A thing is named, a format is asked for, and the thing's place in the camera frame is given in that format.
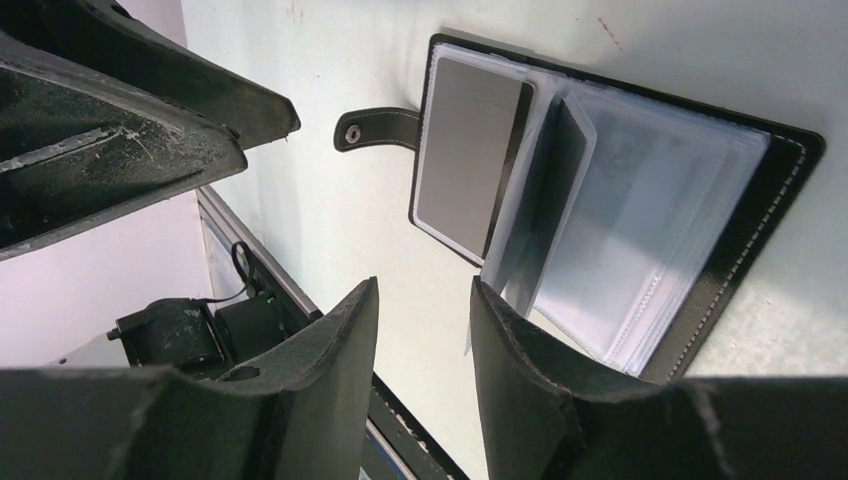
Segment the white surface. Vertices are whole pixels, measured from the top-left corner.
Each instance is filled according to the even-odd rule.
[[[179,0],[121,4],[185,44]],[[114,352],[120,342],[104,343],[101,334],[119,317],[163,297],[211,293],[197,197],[189,192],[0,263],[0,367],[42,365],[89,341]],[[110,364],[89,351],[68,356],[68,365]]]
[[[827,155],[690,371],[848,373],[843,0],[184,0],[183,9],[193,50],[290,96],[303,120],[216,188],[321,308],[379,277],[377,373],[472,478],[486,476],[462,355],[477,270],[407,221],[411,152],[332,147],[344,112],[417,106],[427,42],[443,27],[823,134]]]
[[[109,340],[105,333],[101,333],[73,352],[64,353],[43,366],[65,369],[128,368],[130,361],[121,342]]]

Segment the card slot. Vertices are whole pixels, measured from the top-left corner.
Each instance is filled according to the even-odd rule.
[[[410,218],[478,265],[534,97],[525,70],[462,51],[434,53]]]
[[[643,365],[656,345],[642,340],[667,328],[767,142],[617,91],[582,86],[569,100],[597,145],[534,305],[592,356]]]
[[[536,87],[536,98],[530,108],[525,135],[516,155],[492,242],[480,272],[483,281],[499,292],[503,292],[508,281],[516,275],[516,268],[520,267],[532,233],[538,189],[534,190],[530,185],[538,186],[542,178],[538,170],[544,166],[534,161],[540,136],[550,124],[552,105],[564,96],[573,83],[565,77],[538,71],[528,72],[527,79]]]
[[[504,289],[504,298],[525,315],[533,307],[551,251],[562,233],[588,163],[597,132],[573,95],[552,102],[536,144],[522,202],[530,232],[521,259]]]

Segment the wallet snap strap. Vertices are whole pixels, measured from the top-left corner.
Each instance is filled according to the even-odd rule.
[[[419,114],[405,108],[369,108],[339,118],[333,145],[340,152],[375,145],[398,145],[412,151],[418,145]]]

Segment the black leather wallet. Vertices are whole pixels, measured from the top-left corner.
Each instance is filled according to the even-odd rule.
[[[410,221],[596,360],[680,376],[824,151],[819,135],[478,40],[430,42],[420,113],[339,151],[415,151]]]

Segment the white wall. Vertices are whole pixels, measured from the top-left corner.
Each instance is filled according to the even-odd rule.
[[[179,0],[122,0],[185,43]],[[189,192],[50,247],[0,262],[0,367],[54,360],[163,297],[211,294]]]

